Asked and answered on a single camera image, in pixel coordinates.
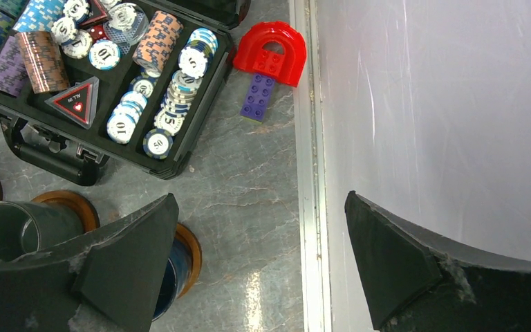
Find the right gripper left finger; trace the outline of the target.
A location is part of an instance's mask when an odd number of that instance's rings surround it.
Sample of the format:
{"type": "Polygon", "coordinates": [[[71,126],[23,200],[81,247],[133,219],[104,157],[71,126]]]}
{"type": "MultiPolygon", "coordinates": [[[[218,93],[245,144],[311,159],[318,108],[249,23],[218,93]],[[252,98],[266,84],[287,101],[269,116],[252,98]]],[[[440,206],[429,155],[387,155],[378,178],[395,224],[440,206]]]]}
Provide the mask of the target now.
{"type": "Polygon", "coordinates": [[[148,331],[178,214],[166,194],[56,246],[0,260],[0,331],[148,331]]]}

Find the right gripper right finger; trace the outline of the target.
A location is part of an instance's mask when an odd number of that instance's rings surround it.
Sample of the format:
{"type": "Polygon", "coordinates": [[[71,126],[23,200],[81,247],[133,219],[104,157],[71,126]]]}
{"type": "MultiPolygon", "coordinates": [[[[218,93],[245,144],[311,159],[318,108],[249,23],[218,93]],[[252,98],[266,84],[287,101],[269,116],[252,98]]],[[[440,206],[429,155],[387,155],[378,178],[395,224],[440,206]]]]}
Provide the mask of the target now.
{"type": "Polygon", "coordinates": [[[531,261],[454,241],[349,192],[348,235],[378,331],[531,331],[531,261]]]}

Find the dark blue mug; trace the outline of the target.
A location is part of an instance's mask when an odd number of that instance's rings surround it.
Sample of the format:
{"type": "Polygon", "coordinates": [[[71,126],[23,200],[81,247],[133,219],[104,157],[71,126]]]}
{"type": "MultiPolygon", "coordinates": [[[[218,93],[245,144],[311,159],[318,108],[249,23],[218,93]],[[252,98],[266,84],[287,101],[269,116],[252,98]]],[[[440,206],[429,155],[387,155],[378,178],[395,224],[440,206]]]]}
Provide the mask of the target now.
{"type": "Polygon", "coordinates": [[[153,321],[163,315],[183,292],[192,269],[192,253],[180,239],[174,239],[167,262],[153,321]]]}

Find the grey mug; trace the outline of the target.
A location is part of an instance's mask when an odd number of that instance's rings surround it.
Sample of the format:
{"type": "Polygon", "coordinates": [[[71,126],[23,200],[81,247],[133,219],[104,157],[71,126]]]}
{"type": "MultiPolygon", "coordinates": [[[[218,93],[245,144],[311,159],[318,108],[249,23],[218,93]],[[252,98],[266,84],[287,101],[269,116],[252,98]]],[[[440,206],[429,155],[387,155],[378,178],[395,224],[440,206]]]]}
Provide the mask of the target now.
{"type": "Polygon", "coordinates": [[[78,215],[59,204],[0,201],[0,260],[56,246],[84,233],[78,215]]]}

